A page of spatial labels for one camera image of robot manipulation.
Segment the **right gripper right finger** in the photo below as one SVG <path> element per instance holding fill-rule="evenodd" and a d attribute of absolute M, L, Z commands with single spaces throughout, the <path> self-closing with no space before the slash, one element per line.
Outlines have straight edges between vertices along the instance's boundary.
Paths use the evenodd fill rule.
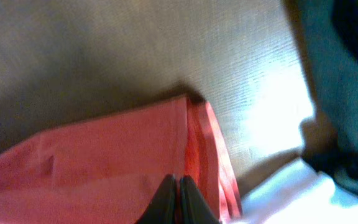
<path fill-rule="evenodd" d="M 180 197 L 184 224 L 220 224 L 189 175 L 180 179 Z"/>

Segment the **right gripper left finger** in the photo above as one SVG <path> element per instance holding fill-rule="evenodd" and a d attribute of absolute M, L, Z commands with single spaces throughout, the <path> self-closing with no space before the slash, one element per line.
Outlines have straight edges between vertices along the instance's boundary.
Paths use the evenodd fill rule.
<path fill-rule="evenodd" d="M 174 224 L 177 182 L 174 175 L 166 175 L 150 203 L 135 224 Z"/>

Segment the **red t-shirt white print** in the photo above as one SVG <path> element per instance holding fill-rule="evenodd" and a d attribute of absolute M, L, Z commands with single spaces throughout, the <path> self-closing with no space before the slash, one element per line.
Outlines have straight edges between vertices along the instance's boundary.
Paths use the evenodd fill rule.
<path fill-rule="evenodd" d="M 134 223 L 163 178 L 189 175 L 214 215 L 242 214 L 212 106 L 175 98 L 50 129 L 0 155 L 0 223 Z"/>

